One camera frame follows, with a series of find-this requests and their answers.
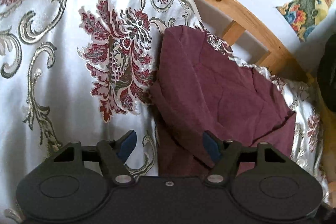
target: metal screw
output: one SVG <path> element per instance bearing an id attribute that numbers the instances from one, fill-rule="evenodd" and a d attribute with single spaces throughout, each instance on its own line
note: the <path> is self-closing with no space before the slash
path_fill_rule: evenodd
<path id="1" fill-rule="evenodd" d="M 167 181 L 167 182 L 166 182 L 166 186 L 174 186 L 174 182 L 172 182 L 172 181 Z"/>
<path id="2" fill-rule="evenodd" d="M 212 183 L 220 183 L 224 180 L 223 176 L 221 175 L 210 175 L 208 176 L 208 181 Z"/>
<path id="3" fill-rule="evenodd" d="M 129 175 L 119 175 L 115 178 L 115 181 L 119 183 L 129 183 L 131 180 L 132 178 Z"/>

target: black device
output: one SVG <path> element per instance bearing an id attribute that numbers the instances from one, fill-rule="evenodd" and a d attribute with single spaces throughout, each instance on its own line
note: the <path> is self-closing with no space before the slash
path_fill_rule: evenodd
<path id="1" fill-rule="evenodd" d="M 129 131 L 97 146 L 69 143 L 46 159 L 17 187 L 23 223 L 336 223 L 320 184 L 268 143 L 243 147 L 204 132 L 204 148 L 216 163 L 205 180 L 135 180 L 124 163 L 136 142 Z M 102 175 L 84 161 L 99 162 Z M 236 175 L 240 162 L 255 162 L 255 168 Z"/>

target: dark fabric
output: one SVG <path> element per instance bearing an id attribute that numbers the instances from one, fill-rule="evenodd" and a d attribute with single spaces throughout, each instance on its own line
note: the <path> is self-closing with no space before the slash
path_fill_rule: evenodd
<path id="1" fill-rule="evenodd" d="M 325 44 L 324 55 L 317 70 L 317 82 L 323 101 L 327 107 L 336 112 L 336 34 L 333 34 Z"/>
<path id="2" fill-rule="evenodd" d="M 151 93 L 165 122 L 158 130 L 160 175 L 194 175 L 200 171 L 189 167 L 194 158 L 213 167 L 202 145 L 205 130 L 244 146 L 267 141 L 291 154 L 295 112 L 275 85 L 216 52 L 202 31 L 166 29 Z"/>

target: black plastic mount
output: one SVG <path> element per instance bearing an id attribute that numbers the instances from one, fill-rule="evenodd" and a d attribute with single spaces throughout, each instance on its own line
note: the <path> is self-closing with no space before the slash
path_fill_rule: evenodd
<path id="1" fill-rule="evenodd" d="M 205 180 L 135 181 L 124 163 L 136 143 L 129 131 L 96 146 L 69 143 L 46 159 L 17 187 L 25 224 L 225 223 L 219 221 L 223 214 L 229 223 L 336 223 L 320 184 L 268 143 L 243 147 L 204 132 L 204 148 L 216 163 Z M 102 176 L 84 161 L 98 162 Z M 237 175 L 244 162 L 255 166 Z"/>

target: round pad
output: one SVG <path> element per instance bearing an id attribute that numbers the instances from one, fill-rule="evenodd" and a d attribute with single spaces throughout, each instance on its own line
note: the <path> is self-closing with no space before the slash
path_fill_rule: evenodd
<path id="1" fill-rule="evenodd" d="M 108 191 L 105 179 L 92 170 L 85 174 L 31 176 L 17 187 L 22 210 L 35 219 L 78 218 L 97 208 Z"/>
<path id="2" fill-rule="evenodd" d="M 79 181 L 70 176 L 54 176 L 41 183 L 41 192 L 50 198 L 65 198 L 79 188 Z"/>
<path id="3" fill-rule="evenodd" d="M 323 193 L 317 180 L 308 173 L 283 174 L 246 171 L 233 181 L 232 195 L 251 213 L 279 221 L 306 217 L 320 206 Z"/>

